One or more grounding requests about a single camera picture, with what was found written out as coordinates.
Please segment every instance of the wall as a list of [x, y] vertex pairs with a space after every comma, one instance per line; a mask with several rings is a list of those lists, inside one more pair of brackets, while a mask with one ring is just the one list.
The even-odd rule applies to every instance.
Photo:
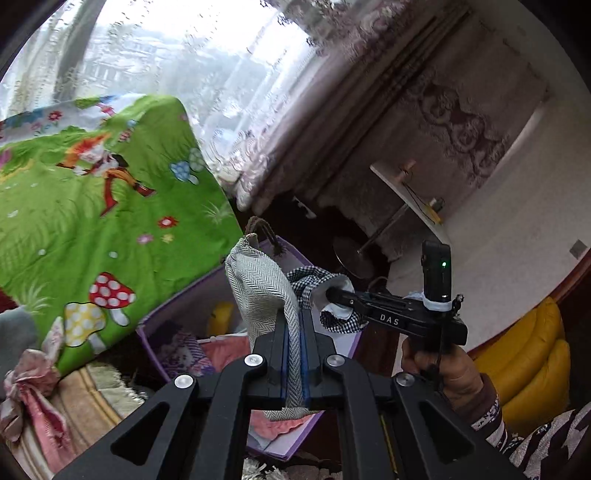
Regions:
[[[470, 0], [548, 79], [551, 98], [489, 181], [450, 218], [454, 293], [465, 293], [468, 347], [535, 306], [591, 245], [591, 95], [554, 37], [517, 0]], [[421, 288], [418, 250], [392, 264], [389, 288]]]

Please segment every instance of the sleeve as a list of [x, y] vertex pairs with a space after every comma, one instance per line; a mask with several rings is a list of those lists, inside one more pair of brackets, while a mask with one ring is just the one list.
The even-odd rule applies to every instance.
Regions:
[[501, 452], [508, 447], [509, 434], [505, 428], [499, 397], [488, 375], [482, 375], [482, 390], [468, 404], [458, 408], [458, 415], [488, 443]]
[[484, 387], [457, 413], [506, 456], [529, 479], [585, 478], [591, 471], [591, 403], [542, 425], [526, 439], [507, 432], [495, 387], [482, 375]]

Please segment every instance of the silver screw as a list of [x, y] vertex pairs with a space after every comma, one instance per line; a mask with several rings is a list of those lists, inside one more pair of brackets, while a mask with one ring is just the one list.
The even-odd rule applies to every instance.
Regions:
[[179, 375], [174, 379], [174, 385], [177, 388], [189, 388], [193, 385], [193, 377], [191, 375]]
[[329, 355], [326, 358], [326, 363], [331, 367], [340, 367], [345, 363], [345, 357], [342, 355]]
[[253, 353], [244, 359], [244, 363], [246, 363], [249, 367], [258, 367], [262, 363], [262, 357], [256, 353]]
[[396, 375], [396, 383], [402, 387], [410, 387], [414, 383], [414, 377], [408, 373]]

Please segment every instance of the bag handle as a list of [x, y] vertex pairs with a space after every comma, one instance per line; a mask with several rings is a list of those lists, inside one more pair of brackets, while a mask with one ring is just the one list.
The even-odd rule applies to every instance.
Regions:
[[267, 239], [271, 242], [271, 245], [273, 245], [273, 256], [281, 255], [284, 252], [283, 245], [279, 243], [279, 239], [273, 232], [271, 225], [269, 225], [269, 223], [263, 218], [252, 216], [246, 224], [244, 233], [245, 235], [249, 235], [250, 233], [255, 233], [257, 229], [262, 230]]

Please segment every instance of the sheer curtain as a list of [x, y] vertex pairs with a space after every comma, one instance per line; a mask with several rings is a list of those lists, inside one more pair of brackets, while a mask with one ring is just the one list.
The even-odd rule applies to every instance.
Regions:
[[174, 95], [231, 189], [307, 72], [379, 3], [69, 0], [2, 79], [0, 118], [87, 96]]

